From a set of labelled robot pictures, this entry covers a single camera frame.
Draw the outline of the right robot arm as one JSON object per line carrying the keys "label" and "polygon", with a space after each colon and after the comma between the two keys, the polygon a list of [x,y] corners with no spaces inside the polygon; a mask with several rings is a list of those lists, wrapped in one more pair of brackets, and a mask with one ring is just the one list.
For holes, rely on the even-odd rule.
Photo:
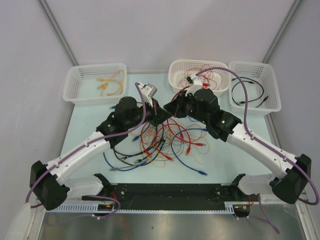
{"label": "right robot arm", "polygon": [[245,151],[267,167],[271,174],[240,174],[230,188],[231,196],[242,201],[248,195],[274,194],[295,204],[311,177],[311,159],[295,156],[255,135],[242,120],[220,108],[218,98],[209,89],[195,93],[183,90],[164,109],[175,118],[187,116],[205,124],[214,139],[220,139]]}

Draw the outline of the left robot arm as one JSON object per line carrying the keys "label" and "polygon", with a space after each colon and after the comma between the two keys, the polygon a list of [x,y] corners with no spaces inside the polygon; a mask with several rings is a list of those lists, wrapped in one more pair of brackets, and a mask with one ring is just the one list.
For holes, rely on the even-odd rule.
{"label": "left robot arm", "polygon": [[35,162],[30,170],[30,192],[48,211],[59,207],[68,199],[96,196],[105,200],[111,188],[100,173],[87,179],[70,181],[70,176],[85,166],[95,156],[114,148],[144,123],[157,126],[172,116],[152,98],[142,106],[133,97],[123,97],[114,110],[96,130],[79,146],[47,163]]}

